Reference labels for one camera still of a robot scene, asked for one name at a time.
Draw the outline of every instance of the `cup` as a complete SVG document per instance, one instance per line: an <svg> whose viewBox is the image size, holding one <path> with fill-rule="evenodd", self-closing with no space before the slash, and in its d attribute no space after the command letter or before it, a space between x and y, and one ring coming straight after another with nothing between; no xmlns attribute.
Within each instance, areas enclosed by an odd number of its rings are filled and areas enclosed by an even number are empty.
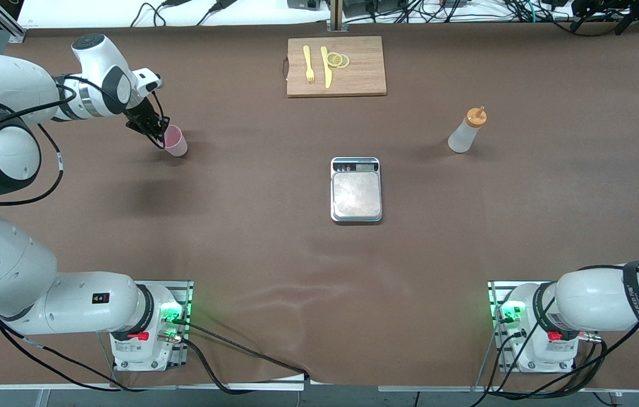
<svg viewBox="0 0 639 407"><path fill-rule="evenodd" d="M169 124L164 132L164 149L174 157L181 157L186 154L188 145L186 139L183 137L183 133L178 126Z"/></svg>

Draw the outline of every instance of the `knife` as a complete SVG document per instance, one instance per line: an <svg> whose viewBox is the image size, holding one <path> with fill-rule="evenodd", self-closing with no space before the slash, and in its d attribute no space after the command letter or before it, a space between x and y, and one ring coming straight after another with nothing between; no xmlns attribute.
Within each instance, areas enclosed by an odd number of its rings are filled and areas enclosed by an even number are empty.
<svg viewBox="0 0 639 407"><path fill-rule="evenodd" d="M324 61L324 88L329 89L332 85L332 70L329 68L329 62L327 62L327 47L321 47L321 58Z"/></svg>

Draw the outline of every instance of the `red button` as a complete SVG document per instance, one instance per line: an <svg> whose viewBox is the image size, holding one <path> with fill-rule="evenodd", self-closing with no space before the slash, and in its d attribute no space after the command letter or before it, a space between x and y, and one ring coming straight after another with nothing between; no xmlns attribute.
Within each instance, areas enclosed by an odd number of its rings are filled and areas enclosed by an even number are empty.
<svg viewBox="0 0 639 407"><path fill-rule="evenodd" d="M561 340L563 338L562 333L551 331L547 333L547 339L549 340Z"/></svg>
<svg viewBox="0 0 639 407"><path fill-rule="evenodd" d="M149 340L149 333L148 332L139 332L137 334L128 334L126 336L128 336L128 337L136 337L136 338L138 338L138 340Z"/></svg>

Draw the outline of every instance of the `black velcro strap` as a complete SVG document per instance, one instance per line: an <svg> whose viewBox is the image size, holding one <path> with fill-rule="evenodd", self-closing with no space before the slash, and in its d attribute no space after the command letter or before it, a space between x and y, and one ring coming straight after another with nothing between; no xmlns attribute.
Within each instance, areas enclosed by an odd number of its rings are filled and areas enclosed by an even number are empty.
<svg viewBox="0 0 639 407"><path fill-rule="evenodd" d="M623 266L623 286L626 289L628 303L639 322L638 266L639 260L631 261Z"/></svg>

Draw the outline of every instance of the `lemon slice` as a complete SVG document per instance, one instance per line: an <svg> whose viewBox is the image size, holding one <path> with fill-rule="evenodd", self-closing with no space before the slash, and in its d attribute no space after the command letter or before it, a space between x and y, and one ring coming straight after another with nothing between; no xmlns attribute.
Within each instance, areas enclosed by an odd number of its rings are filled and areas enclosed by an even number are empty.
<svg viewBox="0 0 639 407"><path fill-rule="evenodd" d="M350 57L346 56L345 54L340 54L340 57L342 57L342 63L337 65L337 68L346 68L347 65L350 64Z"/></svg>
<svg viewBox="0 0 639 407"><path fill-rule="evenodd" d="M327 54L327 65L330 67L336 68L342 64L342 54L337 54L336 52L330 52Z"/></svg>

